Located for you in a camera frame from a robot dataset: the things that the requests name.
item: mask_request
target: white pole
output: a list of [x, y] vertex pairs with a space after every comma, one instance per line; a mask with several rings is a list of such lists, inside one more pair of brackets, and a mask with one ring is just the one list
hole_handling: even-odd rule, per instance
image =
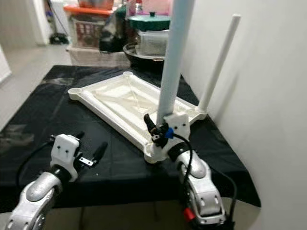
[[189, 24], [192, 17], [194, 0], [175, 0], [161, 81], [157, 125], [163, 123], [163, 117], [173, 113], [174, 103], [180, 80], [180, 66]]
[[215, 63], [212, 75], [210, 76], [209, 79], [209, 83], [207, 88], [204, 90], [202, 96], [201, 96], [201, 100], [197, 106], [197, 111], [199, 112], [207, 112], [207, 107], [209, 104], [209, 101], [211, 99], [211, 96], [213, 94], [217, 79], [221, 73], [223, 64], [225, 62], [225, 59], [227, 57], [229, 48], [231, 46], [232, 40], [234, 39], [235, 33], [236, 33], [236, 29], [239, 25], [240, 22], [240, 18], [241, 16], [238, 14], [234, 14], [232, 15], [232, 20], [226, 35], [226, 38], [224, 40], [224, 44], [222, 46], [221, 52], [218, 56], [218, 59]]

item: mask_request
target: plastic container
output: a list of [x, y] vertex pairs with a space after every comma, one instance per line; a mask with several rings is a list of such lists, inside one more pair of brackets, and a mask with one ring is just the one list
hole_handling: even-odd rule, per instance
[[80, 7], [111, 10], [114, 0], [78, 0]]
[[137, 54], [146, 56], [164, 56], [166, 52], [168, 31], [138, 31]]
[[69, 45], [66, 51], [74, 66], [120, 67], [128, 68], [130, 62], [124, 52], [99, 52], [97, 49], [75, 48]]
[[73, 47], [99, 49], [99, 36], [113, 11], [64, 6]]

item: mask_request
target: blue part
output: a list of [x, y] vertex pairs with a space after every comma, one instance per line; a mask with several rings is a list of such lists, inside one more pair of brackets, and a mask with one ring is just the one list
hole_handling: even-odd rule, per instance
[[52, 17], [52, 16], [53, 16], [53, 14], [52, 14], [52, 12], [47, 11], [47, 12], [46, 12], [46, 16]]
[[168, 139], [173, 139], [173, 134], [174, 134], [173, 129], [168, 128], [167, 132], [165, 133], [165, 137], [168, 138]]

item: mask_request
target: clear plastic box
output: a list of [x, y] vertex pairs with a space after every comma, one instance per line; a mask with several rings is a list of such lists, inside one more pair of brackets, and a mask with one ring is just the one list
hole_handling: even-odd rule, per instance
[[98, 49], [75, 48], [69, 45], [66, 50], [73, 66], [98, 66], [128, 68], [130, 61], [124, 52], [99, 52]]
[[135, 47], [137, 54], [165, 56], [168, 31], [138, 31], [138, 44]]

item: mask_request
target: white wall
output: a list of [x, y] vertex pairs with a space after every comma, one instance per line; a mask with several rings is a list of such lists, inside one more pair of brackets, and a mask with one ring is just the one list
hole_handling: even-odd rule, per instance
[[198, 98], [233, 13], [242, 19], [209, 114], [260, 195], [249, 229], [307, 229], [307, 1], [196, 0], [182, 73]]
[[0, 84], [6, 79], [10, 74], [11, 70], [9, 64], [4, 56], [3, 50], [0, 45]]
[[48, 43], [43, 0], [0, 0], [0, 43], [11, 50]]
[[35, 46], [25, 0], [0, 0], [0, 43], [5, 50]]

